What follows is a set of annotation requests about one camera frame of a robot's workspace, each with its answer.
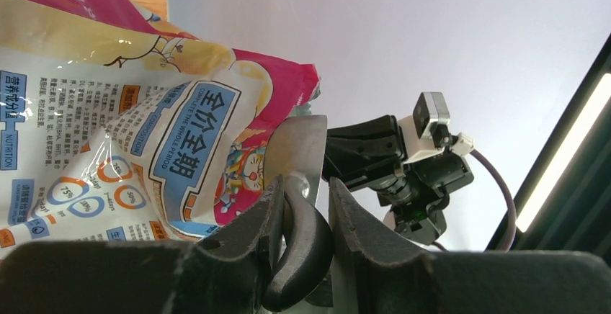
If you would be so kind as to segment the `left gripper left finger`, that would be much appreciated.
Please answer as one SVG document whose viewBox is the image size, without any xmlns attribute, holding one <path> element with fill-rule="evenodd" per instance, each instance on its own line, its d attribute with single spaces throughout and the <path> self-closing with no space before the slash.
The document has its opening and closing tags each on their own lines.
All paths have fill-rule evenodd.
<svg viewBox="0 0 611 314">
<path fill-rule="evenodd" d="M 3 313 L 268 313 L 284 179 L 199 242 L 31 242 L 1 263 Z"/>
</svg>

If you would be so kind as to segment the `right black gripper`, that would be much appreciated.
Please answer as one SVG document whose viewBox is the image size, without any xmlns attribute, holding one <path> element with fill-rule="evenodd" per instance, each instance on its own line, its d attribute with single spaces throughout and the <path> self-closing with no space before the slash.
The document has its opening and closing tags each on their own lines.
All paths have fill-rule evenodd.
<svg viewBox="0 0 611 314">
<path fill-rule="evenodd" d="M 378 193 L 409 190 L 407 152 L 396 117 L 385 115 L 356 125 L 327 130 L 322 179 L 341 180 L 349 191 Z"/>
</svg>

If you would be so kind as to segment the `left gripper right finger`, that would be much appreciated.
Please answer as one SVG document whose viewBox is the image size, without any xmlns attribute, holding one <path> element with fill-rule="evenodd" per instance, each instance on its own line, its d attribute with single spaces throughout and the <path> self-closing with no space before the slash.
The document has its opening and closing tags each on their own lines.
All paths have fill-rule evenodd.
<svg viewBox="0 0 611 314">
<path fill-rule="evenodd" d="M 329 181 L 335 313 L 608 313 L 610 268 L 576 251 L 428 251 Z"/>
</svg>

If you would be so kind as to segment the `silver metal scoop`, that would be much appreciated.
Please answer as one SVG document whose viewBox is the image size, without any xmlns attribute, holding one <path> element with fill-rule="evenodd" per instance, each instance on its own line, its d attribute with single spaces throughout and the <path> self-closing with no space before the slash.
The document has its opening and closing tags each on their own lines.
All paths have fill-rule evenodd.
<svg viewBox="0 0 611 314">
<path fill-rule="evenodd" d="M 264 179 L 282 180 L 280 238 L 285 242 L 262 301 L 271 312 L 287 310 L 309 296 L 333 259 L 331 228 L 316 208 L 326 136 L 325 116 L 289 117 L 267 144 Z"/>
</svg>

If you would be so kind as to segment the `cat food bag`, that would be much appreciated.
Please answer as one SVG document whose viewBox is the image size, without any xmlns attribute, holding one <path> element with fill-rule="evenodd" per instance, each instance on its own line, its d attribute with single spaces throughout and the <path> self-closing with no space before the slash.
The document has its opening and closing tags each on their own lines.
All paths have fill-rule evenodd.
<svg viewBox="0 0 611 314">
<path fill-rule="evenodd" d="M 318 83 L 130 0 L 1 0 L 1 257 L 211 235 L 257 200 L 271 134 Z"/>
</svg>

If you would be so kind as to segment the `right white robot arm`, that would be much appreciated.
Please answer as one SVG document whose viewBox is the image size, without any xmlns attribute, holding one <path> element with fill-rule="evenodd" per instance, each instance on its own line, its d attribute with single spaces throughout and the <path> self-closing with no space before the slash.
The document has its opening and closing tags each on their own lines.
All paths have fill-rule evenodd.
<svg viewBox="0 0 611 314">
<path fill-rule="evenodd" d="M 457 138 L 446 125 L 419 131 L 409 115 L 385 115 L 326 134 L 322 178 L 343 182 L 350 192 L 373 190 L 389 211 L 384 222 L 396 233 L 432 245 L 446 231 L 443 214 L 450 194 L 474 180 Z"/>
</svg>

